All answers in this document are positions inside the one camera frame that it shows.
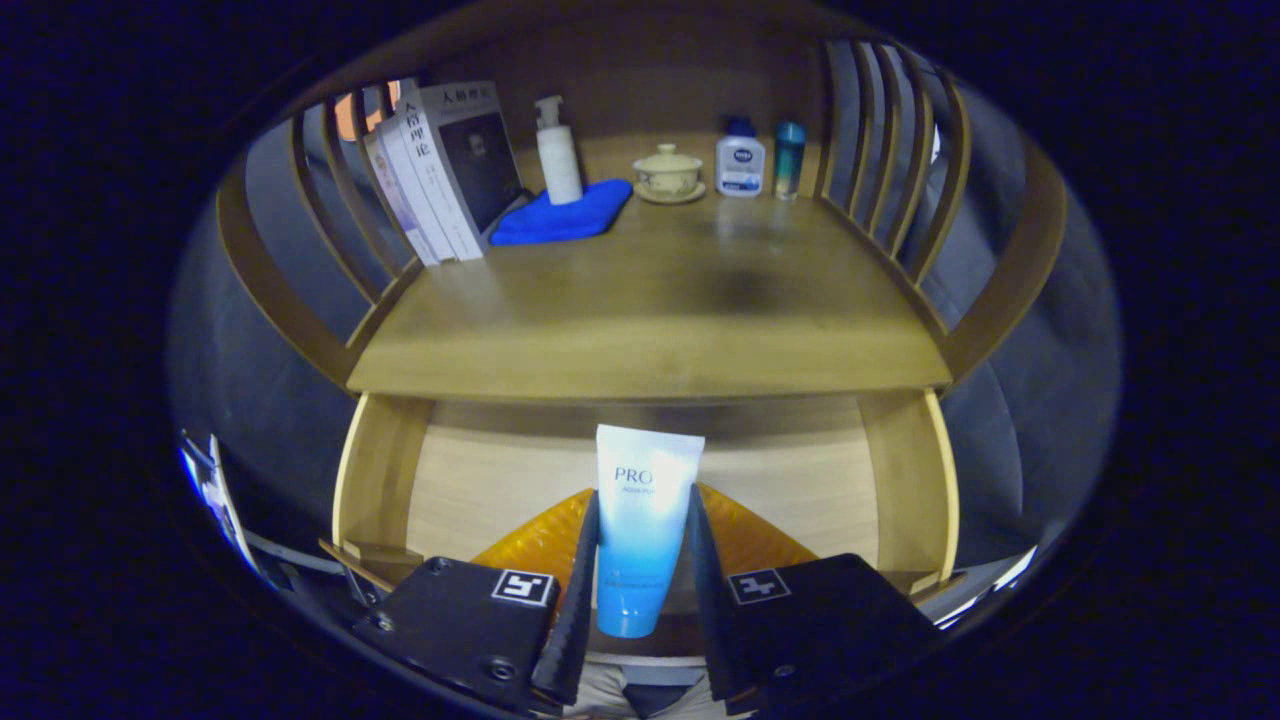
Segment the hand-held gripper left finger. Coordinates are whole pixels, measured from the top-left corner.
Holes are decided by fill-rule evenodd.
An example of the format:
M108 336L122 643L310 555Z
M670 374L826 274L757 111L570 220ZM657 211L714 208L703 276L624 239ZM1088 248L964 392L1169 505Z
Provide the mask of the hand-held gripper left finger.
M355 637L429 682L489 706L566 706L593 614L599 498L575 496L568 577L435 556L366 611Z

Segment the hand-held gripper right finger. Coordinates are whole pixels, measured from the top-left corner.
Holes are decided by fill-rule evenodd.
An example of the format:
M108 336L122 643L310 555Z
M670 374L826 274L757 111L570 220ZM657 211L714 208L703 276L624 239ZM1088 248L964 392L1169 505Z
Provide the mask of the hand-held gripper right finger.
M838 716L940 647L937 625L854 553L730 574L700 489L687 529L710 692L728 714Z

